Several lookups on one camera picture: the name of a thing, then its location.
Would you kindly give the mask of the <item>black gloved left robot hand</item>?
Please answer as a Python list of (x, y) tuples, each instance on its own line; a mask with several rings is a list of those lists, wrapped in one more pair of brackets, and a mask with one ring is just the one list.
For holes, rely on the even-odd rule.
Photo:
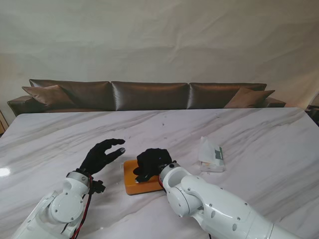
[(100, 143), (97, 143), (92, 149), (90, 149), (79, 169), (82, 172), (86, 172), (90, 175), (98, 173), (106, 165), (112, 163), (126, 151), (123, 147), (121, 147), (116, 151), (106, 154), (106, 150), (112, 148), (112, 146), (122, 145), (124, 143), (125, 140), (114, 138), (106, 139)]

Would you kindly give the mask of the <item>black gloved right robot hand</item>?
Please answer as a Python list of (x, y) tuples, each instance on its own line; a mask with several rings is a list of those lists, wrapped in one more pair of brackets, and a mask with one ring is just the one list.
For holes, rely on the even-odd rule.
[(137, 176), (137, 183), (148, 182), (153, 176), (159, 176), (160, 172), (173, 160), (167, 149), (149, 148), (137, 156), (138, 167), (133, 170)]

